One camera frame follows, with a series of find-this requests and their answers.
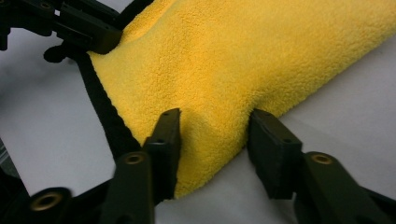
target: white table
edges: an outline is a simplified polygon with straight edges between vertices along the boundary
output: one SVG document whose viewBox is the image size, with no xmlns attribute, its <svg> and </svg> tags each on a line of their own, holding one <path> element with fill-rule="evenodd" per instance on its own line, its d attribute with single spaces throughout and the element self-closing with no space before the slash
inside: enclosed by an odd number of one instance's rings
<svg viewBox="0 0 396 224">
<path fill-rule="evenodd" d="M 112 3 L 120 10 L 127 1 Z M 114 161 L 77 66 L 44 61 L 61 43 L 13 30 L 0 52 L 0 136 L 30 194 L 78 195 L 106 180 Z M 338 158 L 368 189 L 396 199 L 396 36 L 281 120 L 304 151 Z M 156 223 L 296 223 L 291 203 L 266 197 L 244 150 L 205 187 L 156 208 Z"/>
</svg>

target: black clamp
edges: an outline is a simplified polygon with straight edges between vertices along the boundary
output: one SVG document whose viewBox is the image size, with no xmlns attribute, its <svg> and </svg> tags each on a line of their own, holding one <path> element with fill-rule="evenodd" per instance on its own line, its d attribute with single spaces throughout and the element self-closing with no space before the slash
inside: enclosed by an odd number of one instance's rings
<svg viewBox="0 0 396 224">
<path fill-rule="evenodd" d="M 396 223 L 396 202 L 362 188 L 334 157 L 302 152 L 302 142 L 272 114 L 250 115 L 247 150 L 268 197 L 290 200 L 300 224 Z"/>
<path fill-rule="evenodd" d="M 120 42 L 113 21 L 119 13 L 95 0 L 0 0 L 0 50 L 7 50 L 11 28 L 24 28 L 85 50 L 106 54 Z"/>
<path fill-rule="evenodd" d="M 162 113 L 141 150 L 117 158 L 111 180 L 77 197 L 66 188 L 44 189 L 31 198 L 25 193 L 24 200 L 15 200 L 3 213 L 0 209 L 0 222 L 153 224 L 154 205 L 174 198 L 180 156 L 179 121 L 177 108 Z"/>
</svg>

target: plush fabric texture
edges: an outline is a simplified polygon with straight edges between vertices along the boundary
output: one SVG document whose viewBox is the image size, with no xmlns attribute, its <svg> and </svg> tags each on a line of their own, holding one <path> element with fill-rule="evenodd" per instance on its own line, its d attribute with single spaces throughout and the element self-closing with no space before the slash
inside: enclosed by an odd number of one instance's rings
<svg viewBox="0 0 396 224">
<path fill-rule="evenodd" d="M 181 109 L 179 197 L 241 150 L 253 108 L 281 116 L 395 31 L 394 0 L 155 0 L 91 58 L 140 144 Z"/>
</svg>

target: metal ring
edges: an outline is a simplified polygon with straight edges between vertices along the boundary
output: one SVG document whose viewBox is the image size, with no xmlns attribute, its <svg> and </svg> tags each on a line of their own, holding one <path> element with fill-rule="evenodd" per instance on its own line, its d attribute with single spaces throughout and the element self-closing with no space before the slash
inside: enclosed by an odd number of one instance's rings
<svg viewBox="0 0 396 224">
<path fill-rule="evenodd" d="M 311 157 L 311 159 L 320 164 L 332 164 L 332 159 L 324 154 L 315 154 Z"/>
<path fill-rule="evenodd" d="M 62 197 L 62 194 L 57 192 L 46 193 L 41 197 L 35 199 L 30 204 L 30 209 L 37 212 L 47 210 L 58 204 L 62 200 Z"/>
<path fill-rule="evenodd" d="M 143 161 L 145 158 L 142 155 L 134 154 L 127 158 L 125 158 L 125 163 L 129 165 L 138 164 L 139 162 Z"/>
</svg>

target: towel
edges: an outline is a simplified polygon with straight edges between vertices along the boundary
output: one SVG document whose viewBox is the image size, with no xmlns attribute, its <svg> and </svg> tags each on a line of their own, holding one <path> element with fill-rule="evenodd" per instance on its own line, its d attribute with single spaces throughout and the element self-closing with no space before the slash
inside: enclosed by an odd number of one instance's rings
<svg viewBox="0 0 396 224">
<path fill-rule="evenodd" d="M 180 108 L 180 197 L 243 148 L 254 108 L 281 116 L 395 31 L 394 0 L 155 0 L 90 56 L 140 144 Z"/>
</svg>

